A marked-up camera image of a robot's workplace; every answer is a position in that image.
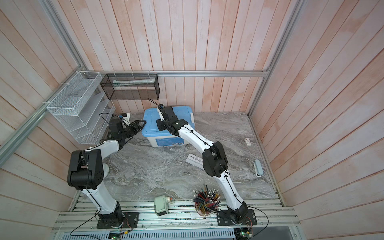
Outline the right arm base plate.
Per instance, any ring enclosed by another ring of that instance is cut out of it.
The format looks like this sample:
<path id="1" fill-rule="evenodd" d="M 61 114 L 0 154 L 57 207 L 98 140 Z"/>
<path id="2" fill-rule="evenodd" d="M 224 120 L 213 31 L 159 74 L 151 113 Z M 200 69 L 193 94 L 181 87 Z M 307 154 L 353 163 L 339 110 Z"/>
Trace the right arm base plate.
<path id="1" fill-rule="evenodd" d="M 247 213 L 241 217 L 237 217 L 230 210 L 218 211 L 216 215 L 219 226 L 256 226 L 258 224 L 253 210 L 248 210 Z"/>

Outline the green white box device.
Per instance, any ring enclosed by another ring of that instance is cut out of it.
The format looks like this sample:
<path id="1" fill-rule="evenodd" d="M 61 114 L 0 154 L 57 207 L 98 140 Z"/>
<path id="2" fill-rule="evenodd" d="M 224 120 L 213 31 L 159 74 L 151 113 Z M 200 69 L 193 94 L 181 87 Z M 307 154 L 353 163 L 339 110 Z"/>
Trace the green white box device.
<path id="1" fill-rule="evenodd" d="M 168 197 L 166 195 L 155 197 L 154 199 L 154 208 L 157 216 L 163 216 L 168 214 L 169 205 L 173 204 L 175 201 L 173 198 Z"/>

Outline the blue plastic bin lid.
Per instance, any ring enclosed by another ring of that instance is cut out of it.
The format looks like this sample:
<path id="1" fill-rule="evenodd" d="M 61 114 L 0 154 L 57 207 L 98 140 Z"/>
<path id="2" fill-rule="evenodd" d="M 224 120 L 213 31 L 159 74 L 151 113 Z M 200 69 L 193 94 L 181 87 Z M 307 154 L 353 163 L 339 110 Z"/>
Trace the blue plastic bin lid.
<path id="1" fill-rule="evenodd" d="M 188 106 L 182 107 L 173 107 L 175 115 L 178 119 L 186 120 L 192 128 L 195 128 L 195 120 L 192 108 Z M 144 137 L 168 137 L 172 136 L 168 131 L 159 131 L 157 126 L 157 120 L 160 119 L 157 108 L 147 109 L 145 111 L 143 120 L 146 121 L 146 124 L 142 130 Z"/>

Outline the white test tube rack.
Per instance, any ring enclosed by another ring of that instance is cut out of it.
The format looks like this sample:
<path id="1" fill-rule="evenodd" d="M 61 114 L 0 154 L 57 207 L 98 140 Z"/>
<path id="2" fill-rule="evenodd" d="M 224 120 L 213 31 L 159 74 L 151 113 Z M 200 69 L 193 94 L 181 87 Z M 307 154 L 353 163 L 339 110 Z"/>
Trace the white test tube rack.
<path id="1" fill-rule="evenodd" d="M 203 159 L 200 158 L 200 157 L 197 157 L 193 154 L 189 154 L 187 159 L 186 159 L 186 162 L 201 169 L 201 170 L 204 170 L 204 167 L 203 167 Z"/>

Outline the round white wall clock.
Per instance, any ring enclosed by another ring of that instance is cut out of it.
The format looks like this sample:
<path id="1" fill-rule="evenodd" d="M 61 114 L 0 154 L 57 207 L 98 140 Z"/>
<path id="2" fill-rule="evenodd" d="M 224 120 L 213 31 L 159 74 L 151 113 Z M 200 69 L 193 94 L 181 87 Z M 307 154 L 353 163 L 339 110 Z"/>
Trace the round white wall clock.
<path id="1" fill-rule="evenodd" d="M 103 163 L 103 173 L 104 173 L 103 179 L 105 179 L 108 176 L 109 171 L 110 171 L 110 168 L 108 164 Z"/>

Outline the cup of coloured pencils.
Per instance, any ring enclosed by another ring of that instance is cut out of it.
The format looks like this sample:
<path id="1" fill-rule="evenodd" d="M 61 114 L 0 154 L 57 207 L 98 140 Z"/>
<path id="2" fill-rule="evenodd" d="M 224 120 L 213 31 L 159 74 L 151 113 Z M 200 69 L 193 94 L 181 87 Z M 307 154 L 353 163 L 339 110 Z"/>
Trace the cup of coloured pencils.
<path id="1" fill-rule="evenodd" d="M 196 212 L 202 217 L 216 214 L 221 203 L 220 198 L 219 190 L 209 189 L 207 185 L 195 189 L 193 202 Z"/>

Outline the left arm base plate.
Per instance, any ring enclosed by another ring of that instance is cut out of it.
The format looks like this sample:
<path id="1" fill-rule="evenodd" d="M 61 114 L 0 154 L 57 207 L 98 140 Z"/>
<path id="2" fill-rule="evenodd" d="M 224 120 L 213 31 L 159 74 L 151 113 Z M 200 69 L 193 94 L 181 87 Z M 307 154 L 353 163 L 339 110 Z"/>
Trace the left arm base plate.
<path id="1" fill-rule="evenodd" d="M 129 229 L 135 229 L 138 225 L 139 212 L 123 212 L 121 214 L 98 214 L 99 220 L 97 229 L 117 229 L 126 227 Z"/>

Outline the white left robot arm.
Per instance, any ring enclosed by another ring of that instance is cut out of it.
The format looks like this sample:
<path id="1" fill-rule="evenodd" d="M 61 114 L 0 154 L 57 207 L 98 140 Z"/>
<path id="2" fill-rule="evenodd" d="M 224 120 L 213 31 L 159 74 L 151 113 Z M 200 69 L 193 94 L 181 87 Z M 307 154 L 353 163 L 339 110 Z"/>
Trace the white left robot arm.
<path id="1" fill-rule="evenodd" d="M 120 151 L 146 123 L 145 120 L 136 120 L 127 124 L 123 118 L 111 119 L 108 137 L 102 143 L 71 154 L 68 185 L 85 194 L 97 207 L 98 224 L 102 228 L 118 228 L 125 219 L 119 202 L 111 196 L 104 184 L 106 170 L 103 159 Z"/>

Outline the white plastic storage bin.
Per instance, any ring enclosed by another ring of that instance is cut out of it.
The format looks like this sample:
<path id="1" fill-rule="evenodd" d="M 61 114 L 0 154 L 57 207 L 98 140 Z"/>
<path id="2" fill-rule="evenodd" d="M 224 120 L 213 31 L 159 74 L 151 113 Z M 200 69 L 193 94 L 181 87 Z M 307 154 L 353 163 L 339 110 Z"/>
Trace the white plastic storage bin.
<path id="1" fill-rule="evenodd" d="M 184 145 L 185 141 L 176 136 L 147 137 L 152 147 L 169 147 Z"/>

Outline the black mesh wall shelf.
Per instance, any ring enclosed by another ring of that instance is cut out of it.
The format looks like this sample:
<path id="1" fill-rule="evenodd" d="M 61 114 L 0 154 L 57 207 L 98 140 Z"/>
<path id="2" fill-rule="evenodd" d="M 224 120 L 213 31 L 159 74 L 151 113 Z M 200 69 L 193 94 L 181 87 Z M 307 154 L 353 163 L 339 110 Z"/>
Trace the black mesh wall shelf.
<path id="1" fill-rule="evenodd" d="M 158 100 L 160 85 L 156 74 L 106 74 L 101 87 L 109 100 Z"/>

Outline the aluminium horizontal wall rail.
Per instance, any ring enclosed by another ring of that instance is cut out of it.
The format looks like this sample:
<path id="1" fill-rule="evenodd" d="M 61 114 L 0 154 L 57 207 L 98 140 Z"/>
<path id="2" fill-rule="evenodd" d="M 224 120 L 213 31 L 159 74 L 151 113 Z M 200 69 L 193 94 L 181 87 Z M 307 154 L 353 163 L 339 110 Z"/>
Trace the aluminium horizontal wall rail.
<path id="1" fill-rule="evenodd" d="M 104 74 L 155 74 L 158 77 L 266 77 L 269 71 L 251 70 L 251 71 L 98 71 Z"/>

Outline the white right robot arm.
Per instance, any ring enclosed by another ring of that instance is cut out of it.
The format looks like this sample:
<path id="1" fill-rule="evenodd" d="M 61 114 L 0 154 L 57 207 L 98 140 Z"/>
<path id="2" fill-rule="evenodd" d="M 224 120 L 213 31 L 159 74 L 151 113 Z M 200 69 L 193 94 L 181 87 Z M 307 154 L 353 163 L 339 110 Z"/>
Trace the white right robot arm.
<path id="1" fill-rule="evenodd" d="M 202 154 L 205 172 L 217 181 L 225 196 L 228 218 L 236 225 L 241 224 L 249 209 L 236 190 L 228 172 L 228 159 L 223 145 L 220 142 L 206 139 L 186 120 L 179 119 L 174 113 L 173 107 L 165 107 L 160 104 L 157 111 L 160 115 L 160 119 L 157 121 L 160 131 L 167 130 L 171 135 L 186 140 Z"/>

